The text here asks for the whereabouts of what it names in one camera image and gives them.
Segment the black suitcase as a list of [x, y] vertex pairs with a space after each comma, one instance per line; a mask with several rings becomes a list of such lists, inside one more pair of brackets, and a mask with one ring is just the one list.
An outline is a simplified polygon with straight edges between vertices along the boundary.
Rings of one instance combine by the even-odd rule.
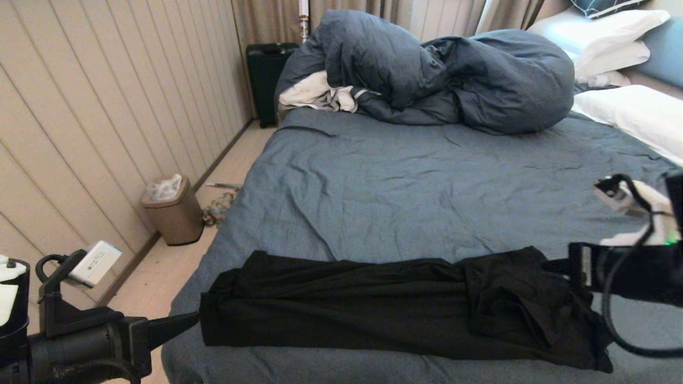
[[298, 48], [296, 43], [252, 44], [246, 48], [253, 101], [263, 129], [276, 125], [276, 85], [288, 58]]

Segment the blue padded headboard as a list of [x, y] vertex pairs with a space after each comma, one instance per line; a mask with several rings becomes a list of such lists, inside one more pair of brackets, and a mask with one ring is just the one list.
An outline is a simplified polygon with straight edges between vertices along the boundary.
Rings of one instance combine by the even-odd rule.
[[646, 32], [641, 40], [649, 49], [650, 56], [635, 70], [683, 89], [683, 18], [672, 17]]

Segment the large white pillow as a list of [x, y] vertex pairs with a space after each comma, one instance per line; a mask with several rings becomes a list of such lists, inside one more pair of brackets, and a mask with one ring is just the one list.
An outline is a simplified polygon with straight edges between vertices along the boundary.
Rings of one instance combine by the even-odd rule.
[[582, 66], [601, 54], [622, 48], [668, 20], [663, 10], [628, 10], [602, 19], [588, 19], [577, 9], [535, 22], [527, 32], [554, 42]]

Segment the dark patterned cushion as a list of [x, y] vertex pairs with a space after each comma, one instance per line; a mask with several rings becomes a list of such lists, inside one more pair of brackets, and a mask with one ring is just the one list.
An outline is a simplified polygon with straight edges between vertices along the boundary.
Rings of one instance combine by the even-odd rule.
[[602, 19], [608, 15], [635, 10], [651, 0], [569, 0], [587, 19]]

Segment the flat white pillow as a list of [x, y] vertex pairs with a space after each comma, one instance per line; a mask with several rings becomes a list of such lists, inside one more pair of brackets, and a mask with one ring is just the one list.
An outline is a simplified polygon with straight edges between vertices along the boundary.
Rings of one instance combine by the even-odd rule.
[[607, 53], [599, 53], [594, 58], [579, 58], [574, 61], [574, 76], [596, 76], [618, 71], [645, 63], [650, 58], [650, 50], [643, 41], [630, 42]]

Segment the white sheer curtain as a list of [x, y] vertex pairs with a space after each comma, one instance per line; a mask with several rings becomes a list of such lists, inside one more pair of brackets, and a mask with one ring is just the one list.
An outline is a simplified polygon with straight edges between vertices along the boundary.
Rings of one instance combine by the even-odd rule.
[[408, 30], [421, 42], [473, 36], [486, 0], [413, 0]]

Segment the long white pillow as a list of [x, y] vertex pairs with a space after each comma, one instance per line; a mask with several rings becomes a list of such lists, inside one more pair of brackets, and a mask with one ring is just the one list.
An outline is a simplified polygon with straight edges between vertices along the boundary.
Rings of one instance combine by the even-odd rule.
[[571, 111], [629, 134], [683, 168], [683, 100], [630, 85], [582, 92]]

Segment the black printed t-shirt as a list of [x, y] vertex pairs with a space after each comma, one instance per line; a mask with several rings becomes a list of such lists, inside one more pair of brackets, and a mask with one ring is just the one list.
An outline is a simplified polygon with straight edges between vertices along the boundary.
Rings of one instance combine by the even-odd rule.
[[613, 372], [592, 296], [522, 250], [458, 262], [329, 262], [255, 251], [202, 293], [207, 346], [399, 351]]

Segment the bronze trash bin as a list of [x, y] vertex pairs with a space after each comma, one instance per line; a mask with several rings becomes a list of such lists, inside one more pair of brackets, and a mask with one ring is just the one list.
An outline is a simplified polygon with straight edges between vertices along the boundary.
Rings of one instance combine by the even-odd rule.
[[188, 178], [182, 176], [180, 191], [173, 200], [152, 201], [146, 190], [141, 198], [141, 206], [168, 246], [195, 243], [203, 233], [202, 208]]

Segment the teal patterned cloth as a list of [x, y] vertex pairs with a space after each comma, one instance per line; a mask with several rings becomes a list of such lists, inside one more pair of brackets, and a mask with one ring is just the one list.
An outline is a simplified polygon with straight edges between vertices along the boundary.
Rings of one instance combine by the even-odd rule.
[[202, 210], [203, 224], [207, 227], [219, 228], [224, 223], [225, 216], [237, 197], [236, 190], [229, 190], [212, 200]]

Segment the crumpled dark blue duvet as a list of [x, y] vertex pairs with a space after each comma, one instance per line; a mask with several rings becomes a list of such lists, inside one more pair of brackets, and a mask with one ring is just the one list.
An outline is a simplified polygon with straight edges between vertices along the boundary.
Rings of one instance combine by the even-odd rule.
[[327, 10], [287, 60], [275, 106], [283, 91], [322, 70], [332, 87], [381, 93], [361, 95], [356, 113], [390, 124], [537, 133], [568, 117], [574, 103], [573, 61], [545, 37], [519, 29], [422, 43], [375, 15]]

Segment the bed with blue sheet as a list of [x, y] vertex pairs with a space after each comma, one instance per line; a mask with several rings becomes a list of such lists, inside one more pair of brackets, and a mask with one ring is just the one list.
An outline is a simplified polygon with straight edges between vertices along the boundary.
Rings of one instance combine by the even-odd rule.
[[[405, 126], [291, 111], [256, 159], [171, 313], [198, 308], [220, 272], [255, 250], [322, 261], [450, 262], [631, 233], [592, 184], [613, 173], [663, 190], [675, 165], [610, 126], [572, 115], [540, 133]], [[608, 348], [612, 374], [542, 361], [451, 361], [394, 352], [205, 347], [199, 326], [162, 348], [171, 384], [683, 384], [683, 359]]]

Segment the white lamp pole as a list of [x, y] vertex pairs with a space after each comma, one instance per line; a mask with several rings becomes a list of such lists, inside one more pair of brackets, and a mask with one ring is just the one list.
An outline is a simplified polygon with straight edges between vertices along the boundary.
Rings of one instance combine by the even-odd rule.
[[309, 0], [297, 0], [298, 2], [298, 22], [300, 26], [301, 43], [305, 43], [310, 35], [309, 21]]

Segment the clear plastic bin bag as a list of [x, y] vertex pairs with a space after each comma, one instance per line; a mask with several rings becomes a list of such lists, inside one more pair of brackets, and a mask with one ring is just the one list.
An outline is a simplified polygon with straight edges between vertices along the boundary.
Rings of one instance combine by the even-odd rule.
[[161, 178], [147, 185], [146, 192], [149, 199], [155, 202], [173, 200], [179, 193], [182, 182], [183, 176], [176, 173], [172, 177]]

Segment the beige curtain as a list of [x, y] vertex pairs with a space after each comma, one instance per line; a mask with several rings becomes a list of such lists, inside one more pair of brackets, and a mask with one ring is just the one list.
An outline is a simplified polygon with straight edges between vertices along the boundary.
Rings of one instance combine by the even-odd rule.
[[408, 29], [415, 0], [231, 0], [242, 48], [301, 44], [300, 1], [309, 7], [309, 30], [313, 30], [328, 9], [357, 10]]
[[571, 7], [570, 0], [477, 0], [481, 11], [474, 34], [501, 29], [527, 30]]

